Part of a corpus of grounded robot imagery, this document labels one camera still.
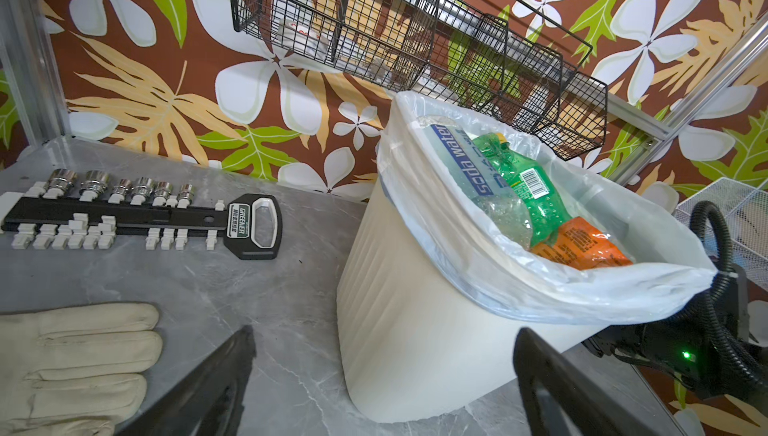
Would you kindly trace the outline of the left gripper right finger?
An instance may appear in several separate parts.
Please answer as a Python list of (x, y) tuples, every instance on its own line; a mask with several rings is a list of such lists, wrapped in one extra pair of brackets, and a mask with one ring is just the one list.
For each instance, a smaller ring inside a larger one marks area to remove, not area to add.
[(587, 378), (575, 365), (523, 327), (512, 356), (533, 435), (654, 435), (656, 432)]

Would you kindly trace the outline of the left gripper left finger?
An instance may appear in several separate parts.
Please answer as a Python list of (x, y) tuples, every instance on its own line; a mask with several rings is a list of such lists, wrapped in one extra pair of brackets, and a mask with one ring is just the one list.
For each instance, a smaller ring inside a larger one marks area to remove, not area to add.
[(253, 329), (243, 326), (119, 433), (235, 435), (256, 356)]

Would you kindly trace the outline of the orange juice label bottle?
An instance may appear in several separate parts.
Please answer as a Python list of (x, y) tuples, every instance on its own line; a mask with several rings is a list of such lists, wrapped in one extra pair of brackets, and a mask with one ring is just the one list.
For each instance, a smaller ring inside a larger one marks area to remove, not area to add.
[(530, 252), (581, 271), (633, 264), (607, 234), (582, 217), (562, 224), (553, 239), (537, 244)]

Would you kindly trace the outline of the green bottle yellow cap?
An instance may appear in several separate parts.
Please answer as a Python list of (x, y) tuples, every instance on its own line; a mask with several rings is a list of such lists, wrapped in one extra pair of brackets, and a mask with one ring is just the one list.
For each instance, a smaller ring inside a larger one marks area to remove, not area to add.
[(513, 151), (501, 133), (478, 136), (473, 143), (527, 207), (532, 227), (530, 247), (548, 241), (572, 218), (542, 166)]

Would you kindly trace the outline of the crushed blue label water bottle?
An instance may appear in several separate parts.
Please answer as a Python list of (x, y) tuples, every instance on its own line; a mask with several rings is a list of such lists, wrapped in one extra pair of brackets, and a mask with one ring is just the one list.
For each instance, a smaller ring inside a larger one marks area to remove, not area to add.
[(462, 192), (510, 240), (530, 248), (533, 228), (529, 211), (501, 174), (452, 119), (425, 116), (418, 126)]

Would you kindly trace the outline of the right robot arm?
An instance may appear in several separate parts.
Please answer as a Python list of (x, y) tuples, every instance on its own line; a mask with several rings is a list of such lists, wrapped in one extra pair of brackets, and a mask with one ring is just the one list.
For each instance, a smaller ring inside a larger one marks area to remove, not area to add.
[(711, 201), (696, 203), (689, 229), (715, 244), (717, 274), (673, 316), (610, 326), (583, 342), (594, 356), (660, 371), (702, 400), (732, 396), (767, 409), (767, 349), (749, 333), (748, 278), (735, 263), (725, 216)]

